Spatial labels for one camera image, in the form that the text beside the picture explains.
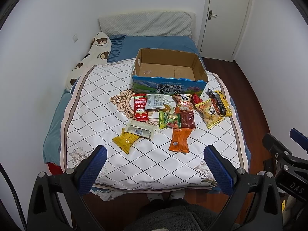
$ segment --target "blue milk carton box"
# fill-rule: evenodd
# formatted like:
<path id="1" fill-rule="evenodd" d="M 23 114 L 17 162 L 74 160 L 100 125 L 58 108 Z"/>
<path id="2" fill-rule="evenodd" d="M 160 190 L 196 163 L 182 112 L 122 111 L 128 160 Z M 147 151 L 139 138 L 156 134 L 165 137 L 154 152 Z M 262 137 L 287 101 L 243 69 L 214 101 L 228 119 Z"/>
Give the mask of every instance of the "blue milk carton box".
<path id="1" fill-rule="evenodd" d="M 201 95 L 208 77 L 195 53 L 167 49 L 139 49 L 133 70 L 138 94 Z"/>

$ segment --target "foot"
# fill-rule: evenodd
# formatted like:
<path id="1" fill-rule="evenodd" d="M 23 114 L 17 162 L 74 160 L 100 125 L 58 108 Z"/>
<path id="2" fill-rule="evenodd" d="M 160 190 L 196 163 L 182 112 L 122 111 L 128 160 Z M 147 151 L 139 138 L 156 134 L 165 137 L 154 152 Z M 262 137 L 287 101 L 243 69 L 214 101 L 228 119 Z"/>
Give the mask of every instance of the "foot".
<path id="1" fill-rule="evenodd" d="M 157 199 L 164 200 L 161 193 L 149 193 L 147 194 L 147 198 L 149 199 L 150 202 Z"/>
<path id="2" fill-rule="evenodd" d="M 174 199 L 183 199 L 185 195 L 185 189 L 177 190 L 177 191 L 172 191 L 169 200 L 174 200 Z"/>

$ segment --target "door handle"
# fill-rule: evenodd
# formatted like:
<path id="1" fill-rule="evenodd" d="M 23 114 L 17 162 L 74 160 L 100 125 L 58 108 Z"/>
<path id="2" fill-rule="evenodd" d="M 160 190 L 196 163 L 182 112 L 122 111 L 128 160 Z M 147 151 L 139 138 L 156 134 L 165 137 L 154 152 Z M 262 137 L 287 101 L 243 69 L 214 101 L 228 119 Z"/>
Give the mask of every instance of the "door handle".
<path id="1" fill-rule="evenodd" d="M 213 11 L 211 11 L 210 10 L 210 12 L 209 12 L 209 14 L 208 14 L 208 19 L 210 20 L 213 16 L 217 16 L 217 15 L 214 15 L 214 14 L 212 14 L 213 13 Z"/>

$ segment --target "light switch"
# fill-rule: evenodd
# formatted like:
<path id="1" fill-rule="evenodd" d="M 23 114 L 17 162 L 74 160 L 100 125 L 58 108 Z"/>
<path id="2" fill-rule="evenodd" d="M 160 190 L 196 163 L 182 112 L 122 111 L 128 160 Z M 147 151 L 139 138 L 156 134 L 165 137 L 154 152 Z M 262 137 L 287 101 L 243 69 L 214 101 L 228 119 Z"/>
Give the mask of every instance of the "light switch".
<path id="1" fill-rule="evenodd" d="M 74 42 L 77 42 L 77 40 L 78 40 L 77 34 L 75 34 L 75 35 L 73 36 L 73 40 L 74 40 Z"/>

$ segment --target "metal screw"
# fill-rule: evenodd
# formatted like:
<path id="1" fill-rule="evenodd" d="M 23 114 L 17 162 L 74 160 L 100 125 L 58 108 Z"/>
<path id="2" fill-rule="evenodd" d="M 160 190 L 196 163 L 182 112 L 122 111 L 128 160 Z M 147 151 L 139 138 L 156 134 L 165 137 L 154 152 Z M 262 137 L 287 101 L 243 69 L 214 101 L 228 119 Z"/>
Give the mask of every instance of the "metal screw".
<path id="1" fill-rule="evenodd" d="M 245 171 L 245 169 L 243 169 L 243 168 L 238 168 L 238 173 L 240 174 L 240 175 L 243 175 L 244 173 L 246 173 L 246 171 Z"/>
<path id="2" fill-rule="evenodd" d="M 270 172 L 270 171 L 267 171 L 267 172 L 266 172 L 266 175 L 267 175 L 268 177 L 270 177 L 270 178 L 272 178 L 272 177 L 273 177 L 273 173 L 272 173 L 272 172 Z"/>
<path id="3" fill-rule="evenodd" d="M 68 175 L 74 173 L 74 169 L 73 168 L 68 168 L 66 171 L 65 171 Z"/>
<path id="4" fill-rule="evenodd" d="M 39 172 L 38 177 L 43 178 L 45 176 L 45 172 Z"/>

